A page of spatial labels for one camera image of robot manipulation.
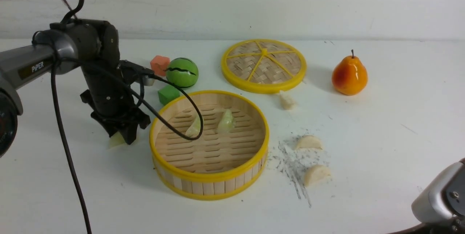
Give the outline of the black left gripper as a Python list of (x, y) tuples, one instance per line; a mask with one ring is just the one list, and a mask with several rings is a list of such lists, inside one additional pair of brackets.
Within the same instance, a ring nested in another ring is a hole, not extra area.
[(121, 85), (121, 82), (128, 85), (123, 81), (121, 70), (103, 65), (101, 68), (112, 76), (88, 66), (81, 67), (88, 85), (88, 90), (80, 95), (81, 100), (91, 106), (91, 117), (110, 138), (119, 138), (131, 145), (137, 139), (138, 127), (146, 128), (150, 124), (150, 117), (136, 105), (133, 95)]

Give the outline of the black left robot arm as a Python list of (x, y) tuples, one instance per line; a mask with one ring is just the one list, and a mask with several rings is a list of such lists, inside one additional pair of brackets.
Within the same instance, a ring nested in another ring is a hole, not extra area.
[(1, 52), (1, 155), (15, 139), (23, 106), (18, 89), (56, 66), (62, 75), (81, 68), (88, 89), (83, 103), (91, 117), (109, 134), (120, 133), (126, 143), (136, 139), (137, 129), (150, 124), (150, 117), (135, 103), (121, 83), (148, 86), (150, 70), (121, 60), (118, 30), (107, 21), (75, 20), (53, 23), (37, 32), (30, 45)]

